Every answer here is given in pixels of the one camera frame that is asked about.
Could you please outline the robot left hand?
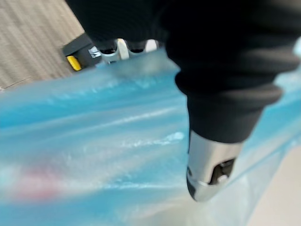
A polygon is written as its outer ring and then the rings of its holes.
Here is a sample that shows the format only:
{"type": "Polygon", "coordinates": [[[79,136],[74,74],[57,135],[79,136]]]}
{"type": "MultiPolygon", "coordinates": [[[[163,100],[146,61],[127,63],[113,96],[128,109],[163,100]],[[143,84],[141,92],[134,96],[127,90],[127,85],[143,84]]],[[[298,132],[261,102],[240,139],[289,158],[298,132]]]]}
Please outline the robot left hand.
{"type": "Polygon", "coordinates": [[[274,84],[294,70],[301,35],[298,0],[69,0],[86,34],[103,53],[122,38],[140,52],[146,40],[164,43],[179,67],[187,98],[187,187],[209,200],[232,173],[243,143],[265,107],[281,97],[274,84]]]}

